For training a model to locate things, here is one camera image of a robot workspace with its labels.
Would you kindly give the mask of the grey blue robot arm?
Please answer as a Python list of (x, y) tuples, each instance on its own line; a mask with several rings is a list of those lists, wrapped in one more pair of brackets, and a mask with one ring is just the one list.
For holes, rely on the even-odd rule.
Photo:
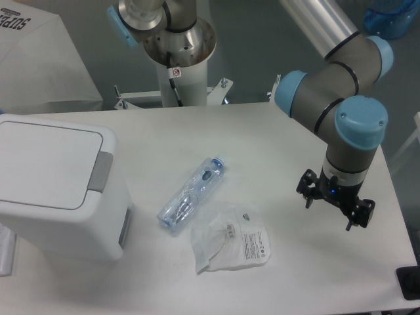
[[(212, 27), (197, 15), (195, 1), (119, 1), (107, 10), (114, 31), (132, 47), (143, 44), (160, 72), (165, 107), (209, 103), (205, 73), (215, 50)], [(316, 75), (293, 71), (280, 79), (271, 99), (290, 118), (327, 144), (320, 174), (307, 170), (297, 191), (311, 205), (324, 200), (338, 207), (349, 226), (366, 227), (375, 202), (360, 199), (388, 123), (385, 107), (361, 95), (393, 63), (390, 45), (364, 37), (334, 1), (283, 1), (282, 6), (326, 61)]]

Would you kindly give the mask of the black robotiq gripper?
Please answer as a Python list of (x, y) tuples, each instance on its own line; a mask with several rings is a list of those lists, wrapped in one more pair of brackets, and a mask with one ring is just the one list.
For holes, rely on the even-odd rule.
[(326, 202), (338, 207), (348, 219), (346, 231), (352, 226), (366, 228), (373, 216), (375, 202), (371, 199), (358, 199), (362, 183), (354, 186), (342, 186), (321, 175), (307, 169), (301, 177), (296, 191), (306, 200), (305, 207), (309, 208), (314, 200), (320, 196)]

